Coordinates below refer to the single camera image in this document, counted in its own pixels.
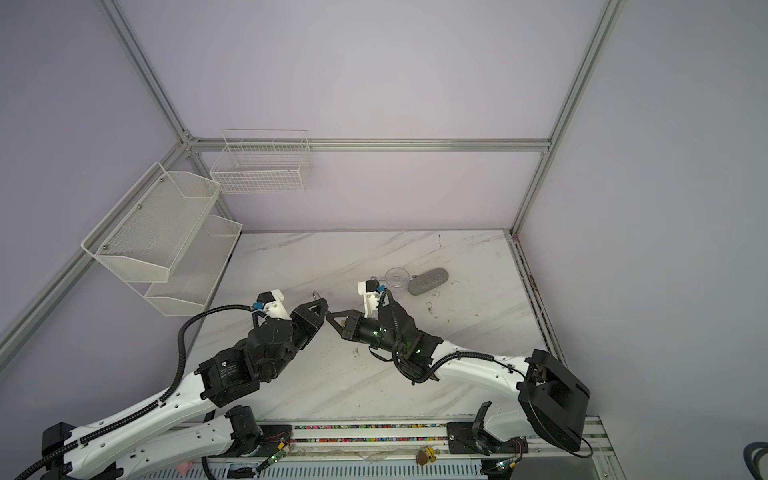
aluminum frame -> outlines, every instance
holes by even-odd
[[[428,423],[445,424],[447,422],[471,422],[473,417],[451,417],[450,419],[427,419]],[[367,423],[377,424],[399,424],[399,423],[421,423],[424,419],[378,419],[376,421],[348,421],[337,422],[330,420],[319,420],[313,422],[303,421],[291,421],[293,428],[293,437],[299,441],[292,445],[297,449],[299,454],[291,456],[282,460],[277,464],[276,468],[280,470],[285,467],[307,467],[313,466],[323,467],[324,465],[335,465],[338,462],[345,462],[347,465],[381,465],[378,462],[385,461],[407,461],[409,465],[412,465],[416,451],[424,445],[431,445],[437,452],[437,462],[435,465],[441,465],[441,462],[446,463],[458,463],[458,462],[477,462],[479,459],[484,458],[479,454],[459,454],[452,455],[449,452],[448,443],[444,439],[447,436],[445,426],[443,427],[425,427],[423,429],[417,429],[417,432],[413,432],[413,429],[399,429],[399,428],[377,428],[377,429],[358,429],[354,428],[357,425],[365,425]],[[349,425],[351,428],[347,429],[328,429],[328,424],[333,425]],[[177,428],[184,428],[197,425],[196,423],[184,423],[178,425]],[[304,426],[304,429],[295,428],[296,425]],[[306,429],[307,425],[317,425],[317,429]],[[402,440],[402,441],[390,441],[388,437],[412,437],[417,435],[416,438],[424,436],[433,436],[438,438],[436,440]],[[355,437],[384,437],[384,439],[378,438],[375,442],[340,442],[339,439],[354,439]],[[609,478],[609,480],[626,480],[624,473],[621,470],[621,466],[618,464],[618,459],[614,451],[613,445],[610,439],[605,433],[602,421],[599,417],[588,416],[584,424],[584,437],[592,444],[594,455],[592,456],[592,462],[595,467],[597,475],[601,475],[602,478]],[[314,442],[306,442],[307,439],[314,439]],[[336,439],[334,442],[323,441],[324,439]],[[553,445],[545,442],[536,435],[527,437],[528,440],[528,453],[524,458],[550,458],[560,457],[569,458],[569,454],[564,452]],[[209,458],[208,462],[212,469],[217,471],[218,478],[225,478],[227,471],[230,469],[240,468],[244,466],[255,466],[260,463],[259,457],[220,457]],[[280,472],[271,472],[274,477],[294,476],[296,478],[305,478],[306,475],[284,475]],[[160,470],[155,472],[153,478],[181,478],[173,468]],[[395,477],[409,478],[411,475],[395,475]],[[345,475],[333,475],[331,472],[325,475],[317,475],[318,478],[345,478]]]
[[[147,88],[153,102],[160,109],[178,140],[178,143],[171,148],[161,163],[164,167],[171,168],[180,158],[186,155],[186,158],[192,163],[198,174],[210,178],[200,158],[200,153],[220,151],[223,149],[223,139],[198,139],[185,128],[118,0],[95,1],[111,26],[118,43],[121,44],[129,61]],[[564,133],[573,118],[575,109],[583,96],[594,66],[599,59],[600,53],[604,50],[607,39],[616,24],[625,2],[626,0],[607,0],[549,139],[314,139],[310,141],[310,149],[312,151],[540,152],[541,159],[526,191],[524,200],[518,208],[515,222],[510,229],[508,243],[528,298],[531,301],[531,308],[537,317],[542,337],[548,344],[548,348],[563,363],[565,363],[565,360],[562,351],[554,330],[549,323],[541,296],[536,288],[535,281],[530,273],[528,263],[525,260],[525,255],[517,238],[517,233],[525,222],[525,218],[531,209],[531,204],[541,188],[545,175],[561,143],[561,139],[564,137]],[[140,196],[141,191],[146,187],[146,184],[142,184],[131,189],[110,212],[110,215],[115,220],[119,220],[122,214],[124,214],[124,209],[130,207],[137,198],[137,195]],[[222,217],[233,220],[229,208],[222,199],[219,199],[219,202],[217,202],[217,207]],[[108,222],[108,225],[105,225],[105,232],[108,231],[106,228],[109,224],[111,223]],[[8,366],[12,363],[13,359],[25,348],[29,340],[34,338],[34,335],[39,331],[41,325],[53,309],[93,264],[93,259],[83,250],[79,250],[61,272],[33,300],[4,337],[0,339],[0,380],[7,374]],[[612,468],[612,472],[616,472],[616,469],[618,472],[621,472],[621,467],[618,465],[615,457],[606,465],[605,468]]]
[[[560,110],[558,119],[555,121],[554,127],[552,128],[552,135],[549,137],[550,147],[546,152],[541,154],[541,159],[539,160],[536,171],[531,179],[531,184],[525,192],[522,204],[520,204],[520,207],[518,208],[517,215],[515,215],[515,222],[510,229],[513,235],[520,232],[520,229],[525,222],[525,218],[531,210],[533,200],[536,198],[538,191],[541,189],[541,185],[544,183],[544,177],[547,175],[549,167],[552,165],[554,155],[558,151],[558,147],[562,142],[565,131],[571,123],[574,112],[576,112],[576,107],[578,107],[579,101],[584,95],[584,90],[587,88],[587,83],[592,76],[594,67],[600,58],[600,54],[605,49],[605,44],[611,36],[616,21],[618,20],[619,14],[624,8],[626,1],[627,0],[607,0],[603,7],[598,26],[594,30],[589,46],[587,46],[587,51],[584,53],[584,57],[581,59],[581,64],[576,71],[576,76],[574,77],[573,82],[571,82],[571,88],[568,90],[568,95],[565,97],[565,102]]]
[[[268,144],[260,139],[245,139],[248,143]],[[310,138],[311,151],[549,151],[545,138]],[[192,151],[222,151],[223,138],[200,138],[190,142]]]

white metal shelf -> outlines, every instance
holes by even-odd
[[[155,164],[158,179],[106,237],[94,245],[105,219],[81,246],[126,283],[167,282],[219,197],[220,185]]]
[[[165,316],[192,316],[202,312],[214,294],[242,229],[241,223],[208,215],[169,280],[152,283],[142,296]]]
[[[313,163],[301,130],[225,130],[225,145],[210,169],[225,194],[303,192]]]

pink object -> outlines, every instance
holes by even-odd
[[[179,465],[176,465],[176,470],[177,472],[179,472],[179,475],[187,476],[187,472],[190,471],[190,469],[192,468],[192,465],[194,465],[194,463],[192,463],[191,460],[187,460],[184,463],[180,463]]]

gray sponge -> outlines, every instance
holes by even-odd
[[[444,268],[435,268],[429,272],[422,273],[421,275],[414,276],[411,281],[408,282],[408,293],[411,295],[421,295],[426,293],[436,286],[441,286],[448,281],[448,272]]]

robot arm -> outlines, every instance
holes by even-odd
[[[192,458],[239,457],[252,452],[261,435],[250,407],[236,406],[201,425],[158,435],[116,460],[114,470],[122,470],[118,480],[133,480]]]
[[[43,465],[49,470],[43,476],[45,480],[122,478],[122,473],[102,474],[107,470],[114,471],[112,465],[116,458],[128,454],[128,460],[131,460],[132,450],[179,423],[216,407],[224,407],[256,392],[261,382],[277,378],[315,336],[328,309],[327,302],[319,298],[298,306],[288,316],[282,300],[283,294],[272,290],[261,293],[253,308],[231,306],[252,313],[253,329],[248,337],[202,362],[175,389],[172,386],[90,425],[75,428],[61,423],[46,430],[43,435],[43,459],[17,479],[28,478]],[[221,310],[226,308],[213,309],[214,312]],[[187,326],[207,314],[193,317]],[[151,457],[144,460],[145,464],[152,462]]]
[[[429,379],[455,380],[516,398],[527,425],[516,415],[500,412],[485,421],[486,432],[499,442],[528,435],[533,429],[552,445],[569,452],[579,450],[589,390],[549,352],[534,350],[527,358],[473,352],[418,329],[414,319],[376,280],[360,282],[358,293],[363,296],[366,313],[347,310],[326,315],[343,339],[390,352],[395,367],[413,384]],[[487,410],[481,409],[482,416]]]

